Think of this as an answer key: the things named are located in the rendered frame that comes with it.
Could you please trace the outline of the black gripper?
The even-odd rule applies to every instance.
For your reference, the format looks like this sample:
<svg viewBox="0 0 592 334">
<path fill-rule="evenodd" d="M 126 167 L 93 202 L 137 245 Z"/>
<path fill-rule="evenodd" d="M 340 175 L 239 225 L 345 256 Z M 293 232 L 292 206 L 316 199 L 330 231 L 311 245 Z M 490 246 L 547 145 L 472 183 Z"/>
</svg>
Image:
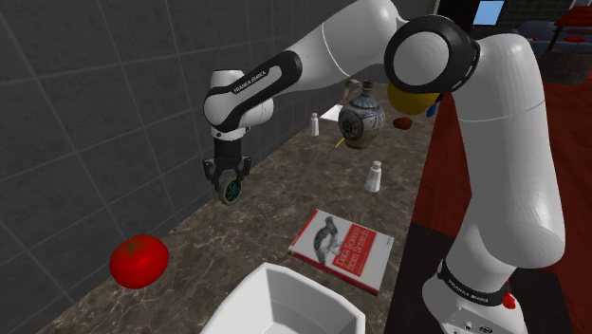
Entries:
<svg viewBox="0 0 592 334">
<path fill-rule="evenodd" d="M 222 170 L 234 170 L 236 180 L 242 182 L 250 174 L 251 158 L 242 156 L 241 139 L 214 139 L 214 158 L 203 159 L 204 176 L 214 187 L 219 186 Z"/>
</svg>

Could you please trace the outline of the white angular bowl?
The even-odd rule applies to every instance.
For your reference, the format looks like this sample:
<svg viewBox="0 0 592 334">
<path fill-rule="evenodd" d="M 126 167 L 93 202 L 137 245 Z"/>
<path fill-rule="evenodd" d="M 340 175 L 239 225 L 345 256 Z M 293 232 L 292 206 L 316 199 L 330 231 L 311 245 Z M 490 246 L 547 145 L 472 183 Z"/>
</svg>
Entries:
<svg viewBox="0 0 592 334">
<path fill-rule="evenodd" d="M 365 334 L 365 315 L 339 293 L 264 263 L 226 297 L 200 334 Z"/>
</svg>

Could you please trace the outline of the green round dark-rimmed disc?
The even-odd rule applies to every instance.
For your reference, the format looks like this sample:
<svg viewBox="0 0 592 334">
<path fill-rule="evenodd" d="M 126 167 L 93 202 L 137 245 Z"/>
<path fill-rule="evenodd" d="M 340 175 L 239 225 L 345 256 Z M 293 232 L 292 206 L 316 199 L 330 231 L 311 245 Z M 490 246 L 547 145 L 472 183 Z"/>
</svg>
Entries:
<svg viewBox="0 0 592 334">
<path fill-rule="evenodd" d="M 218 199 L 225 205 L 232 205 L 242 194 L 242 183 L 237 180 L 235 172 L 225 171 L 219 180 Z"/>
</svg>

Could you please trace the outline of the red and white book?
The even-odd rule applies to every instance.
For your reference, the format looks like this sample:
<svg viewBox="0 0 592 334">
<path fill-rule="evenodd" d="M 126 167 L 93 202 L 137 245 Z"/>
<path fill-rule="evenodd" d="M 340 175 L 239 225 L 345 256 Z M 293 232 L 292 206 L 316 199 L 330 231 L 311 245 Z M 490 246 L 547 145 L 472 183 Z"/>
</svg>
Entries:
<svg viewBox="0 0 592 334">
<path fill-rule="evenodd" d="M 345 282 L 378 295 L 394 238 L 322 210 L 297 233 L 288 252 Z"/>
</svg>

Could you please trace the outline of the red table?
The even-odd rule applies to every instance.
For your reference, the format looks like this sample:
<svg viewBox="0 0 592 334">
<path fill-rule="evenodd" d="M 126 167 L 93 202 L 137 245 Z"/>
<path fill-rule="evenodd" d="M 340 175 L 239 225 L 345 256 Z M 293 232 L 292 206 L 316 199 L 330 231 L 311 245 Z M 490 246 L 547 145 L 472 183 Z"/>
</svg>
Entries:
<svg viewBox="0 0 592 334">
<path fill-rule="evenodd" d="M 551 50 L 560 33 L 564 27 L 578 27 L 578 28 L 590 28 L 592 27 L 592 6 L 575 6 L 566 12 L 560 19 L 558 19 L 554 26 L 553 37 L 551 38 L 548 50 Z"/>
</svg>

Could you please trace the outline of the window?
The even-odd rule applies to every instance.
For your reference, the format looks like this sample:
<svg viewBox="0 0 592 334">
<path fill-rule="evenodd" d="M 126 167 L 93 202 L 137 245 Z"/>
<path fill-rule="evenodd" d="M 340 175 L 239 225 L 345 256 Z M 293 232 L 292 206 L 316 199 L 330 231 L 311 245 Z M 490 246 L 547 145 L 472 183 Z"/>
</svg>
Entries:
<svg viewBox="0 0 592 334">
<path fill-rule="evenodd" d="M 495 26 L 505 0 L 481 0 L 473 19 L 474 26 Z"/>
</svg>

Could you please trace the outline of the patterned grey ceramic jug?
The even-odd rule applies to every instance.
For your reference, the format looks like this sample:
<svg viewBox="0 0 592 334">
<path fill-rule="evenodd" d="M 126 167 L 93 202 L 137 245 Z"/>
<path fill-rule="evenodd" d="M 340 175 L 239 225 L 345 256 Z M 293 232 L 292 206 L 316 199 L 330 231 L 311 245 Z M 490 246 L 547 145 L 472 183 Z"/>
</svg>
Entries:
<svg viewBox="0 0 592 334">
<path fill-rule="evenodd" d="M 373 97 L 373 84 L 373 81 L 365 80 L 361 83 L 354 79 L 349 79 L 344 84 L 338 125 L 343 142 L 349 148 L 368 148 L 384 125 L 385 113 Z"/>
</svg>

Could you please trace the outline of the blue sofa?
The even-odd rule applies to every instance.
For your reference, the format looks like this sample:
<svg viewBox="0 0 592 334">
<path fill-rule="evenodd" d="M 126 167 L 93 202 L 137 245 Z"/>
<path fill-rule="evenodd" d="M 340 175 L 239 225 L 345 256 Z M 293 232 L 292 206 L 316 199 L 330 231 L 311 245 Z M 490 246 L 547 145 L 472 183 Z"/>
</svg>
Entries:
<svg viewBox="0 0 592 334">
<path fill-rule="evenodd" d="M 551 21 L 526 21 L 518 27 L 518 32 L 528 39 L 535 55 L 542 55 L 547 51 L 556 29 Z M 592 51 L 592 28 L 562 28 L 553 50 Z"/>
</svg>

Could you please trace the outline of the yellow round object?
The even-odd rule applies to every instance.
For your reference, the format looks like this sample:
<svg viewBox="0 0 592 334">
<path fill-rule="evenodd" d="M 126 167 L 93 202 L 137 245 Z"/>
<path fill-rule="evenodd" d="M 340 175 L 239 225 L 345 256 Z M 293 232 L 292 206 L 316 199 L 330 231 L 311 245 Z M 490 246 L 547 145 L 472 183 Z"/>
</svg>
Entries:
<svg viewBox="0 0 592 334">
<path fill-rule="evenodd" d="M 391 83 L 387 85 L 387 98 L 389 103 L 391 103 L 399 113 L 404 115 L 417 115 L 427 111 L 436 103 L 439 96 L 439 93 L 408 93 L 396 88 Z"/>
</svg>

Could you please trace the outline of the red tomato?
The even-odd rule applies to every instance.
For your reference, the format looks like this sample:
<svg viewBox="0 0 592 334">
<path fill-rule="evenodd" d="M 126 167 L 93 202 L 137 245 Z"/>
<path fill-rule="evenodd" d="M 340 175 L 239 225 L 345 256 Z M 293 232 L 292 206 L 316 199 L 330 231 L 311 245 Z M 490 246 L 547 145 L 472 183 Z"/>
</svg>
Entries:
<svg viewBox="0 0 592 334">
<path fill-rule="evenodd" d="M 112 253 L 109 268 L 114 280 L 125 288 L 146 288 L 166 270 L 167 247 L 156 237 L 136 235 L 120 244 Z"/>
</svg>

